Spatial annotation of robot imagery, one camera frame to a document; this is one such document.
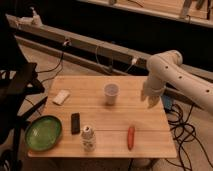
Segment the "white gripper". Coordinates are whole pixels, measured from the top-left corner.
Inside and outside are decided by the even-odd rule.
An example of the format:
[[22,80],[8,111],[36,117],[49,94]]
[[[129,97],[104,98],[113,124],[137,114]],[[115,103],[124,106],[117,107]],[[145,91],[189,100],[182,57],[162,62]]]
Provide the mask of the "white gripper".
[[165,83],[156,77],[148,77],[143,83],[143,91],[141,91],[140,99],[145,101],[148,97],[148,107],[153,108],[160,100],[158,96],[161,96],[165,91]]

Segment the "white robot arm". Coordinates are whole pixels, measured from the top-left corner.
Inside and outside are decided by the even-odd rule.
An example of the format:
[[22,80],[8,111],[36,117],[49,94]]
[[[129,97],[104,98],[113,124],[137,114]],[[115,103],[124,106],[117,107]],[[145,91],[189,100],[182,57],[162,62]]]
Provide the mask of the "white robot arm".
[[183,70],[182,62],[182,55],[176,50],[150,56],[146,62],[149,74],[143,83],[143,94],[159,97],[169,83],[199,107],[213,114],[213,83]]

